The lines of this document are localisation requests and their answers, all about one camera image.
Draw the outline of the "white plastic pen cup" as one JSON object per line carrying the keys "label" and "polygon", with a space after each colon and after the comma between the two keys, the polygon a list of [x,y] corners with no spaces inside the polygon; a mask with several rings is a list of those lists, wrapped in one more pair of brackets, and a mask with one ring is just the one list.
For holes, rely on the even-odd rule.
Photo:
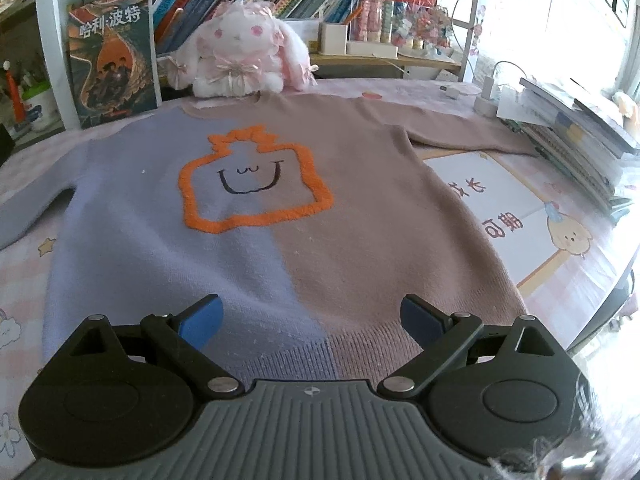
{"label": "white plastic pen cup", "polygon": [[51,85],[47,81],[25,90],[22,99],[35,132],[46,130],[60,118]]}

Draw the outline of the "red boxed candy tubes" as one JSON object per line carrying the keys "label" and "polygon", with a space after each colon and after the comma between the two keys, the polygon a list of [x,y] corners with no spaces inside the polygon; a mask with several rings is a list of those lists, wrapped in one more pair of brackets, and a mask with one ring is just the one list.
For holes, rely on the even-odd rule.
{"label": "red boxed candy tubes", "polygon": [[392,44],[400,52],[450,52],[451,18],[438,0],[357,0],[355,10],[349,40]]}

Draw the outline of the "purple and tan sweater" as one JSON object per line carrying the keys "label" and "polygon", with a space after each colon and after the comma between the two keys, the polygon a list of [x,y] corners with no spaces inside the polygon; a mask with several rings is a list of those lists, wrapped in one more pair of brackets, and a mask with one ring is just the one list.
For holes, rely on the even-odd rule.
{"label": "purple and tan sweater", "polygon": [[89,315],[130,324],[215,294],[204,352],[236,377],[377,382],[418,351],[407,294],[510,324],[520,293],[416,144],[532,150],[484,119],[314,93],[182,104],[76,146],[1,208],[10,246],[72,192],[44,354]]}

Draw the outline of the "stack of notebooks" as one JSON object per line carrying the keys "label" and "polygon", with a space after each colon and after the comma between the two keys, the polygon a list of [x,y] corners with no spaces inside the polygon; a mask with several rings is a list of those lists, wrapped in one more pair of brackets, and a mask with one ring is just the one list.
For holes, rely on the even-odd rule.
{"label": "stack of notebooks", "polygon": [[494,96],[498,117],[526,133],[613,221],[630,213],[639,201],[639,137],[623,127],[614,103],[527,78]]}

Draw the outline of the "pink checkered cartoon desk mat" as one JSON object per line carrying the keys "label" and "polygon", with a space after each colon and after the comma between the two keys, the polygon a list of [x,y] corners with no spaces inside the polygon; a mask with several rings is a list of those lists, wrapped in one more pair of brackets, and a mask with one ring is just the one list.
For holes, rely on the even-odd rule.
{"label": "pink checkered cartoon desk mat", "polygon": [[[434,81],[322,80],[307,92],[422,107],[480,118],[470,96],[447,98]],[[151,114],[87,130],[67,131],[12,156],[1,169],[2,205],[45,174],[76,146],[182,104],[224,106],[233,100],[170,102]],[[416,144],[416,154],[452,186],[488,237],[520,293],[525,311],[539,316],[562,344],[587,324],[637,249],[636,217],[613,223],[550,162],[536,154],[459,151]],[[36,370],[50,358],[42,350],[53,247],[72,192],[62,192],[27,232],[1,248],[1,474],[11,479],[32,453],[17,423],[17,405]]]}

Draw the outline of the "white pink plush bunny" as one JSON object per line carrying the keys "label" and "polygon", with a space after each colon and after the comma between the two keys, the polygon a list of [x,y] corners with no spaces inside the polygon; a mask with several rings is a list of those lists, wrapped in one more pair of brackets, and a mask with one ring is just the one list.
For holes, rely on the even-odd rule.
{"label": "white pink plush bunny", "polygon": [[162,57],[170,88],[200,99],[303,91],[316,83],[303,39],[264,8],[233,3]]}

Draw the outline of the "red tassel ornament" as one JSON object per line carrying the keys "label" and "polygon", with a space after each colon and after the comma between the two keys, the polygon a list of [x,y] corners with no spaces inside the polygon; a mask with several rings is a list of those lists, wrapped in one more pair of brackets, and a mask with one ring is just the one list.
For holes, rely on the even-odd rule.
{"label": "red tassel ornament", "polygon": [[20,90],[18,90],[18,85],[11,73],[11,63],[9,60],[5,60],[2,63],[2,68],[4,73],[6,74],[6,82],[8,83],[8,88],[10,92],[10,97],[13,105],[14,117],[15,121],[18,124],[21,124],[26,119],[26,112],[24,109],[24,104],[22,102],[20,96]]}

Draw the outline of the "white metal bookshelf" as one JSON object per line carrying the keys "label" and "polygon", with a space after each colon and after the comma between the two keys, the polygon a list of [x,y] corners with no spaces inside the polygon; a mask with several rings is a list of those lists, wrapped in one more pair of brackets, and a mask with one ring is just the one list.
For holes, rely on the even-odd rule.
{"label": "white metal bookshelf", "polygon": [[66,25],[58,0],[36,0],[51,93],[66,129],[146,113],[160,87],[194,96],[304,91],[331,58],[348,65],[398,64],[378,30],[346,37],[318,58],[262,0],[91,0]]}

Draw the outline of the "white cardboard box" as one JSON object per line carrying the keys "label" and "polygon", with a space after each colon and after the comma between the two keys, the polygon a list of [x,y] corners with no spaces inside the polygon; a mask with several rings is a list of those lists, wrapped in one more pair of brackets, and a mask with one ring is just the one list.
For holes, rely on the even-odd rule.
{"label": "white cardboard box", "polygon": [[347,37],[347,25],[322,23],[320,26],[319,53],[329,56],[345,55]]}

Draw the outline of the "Harry Potter book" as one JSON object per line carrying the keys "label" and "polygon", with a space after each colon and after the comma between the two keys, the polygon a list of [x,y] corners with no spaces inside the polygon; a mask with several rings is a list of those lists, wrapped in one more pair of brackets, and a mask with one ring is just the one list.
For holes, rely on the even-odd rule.
{"label": "Harry Potter book", "polygon": [[70,88],[81,128],[160,105],[151,0],[96,0],[68,12]]}

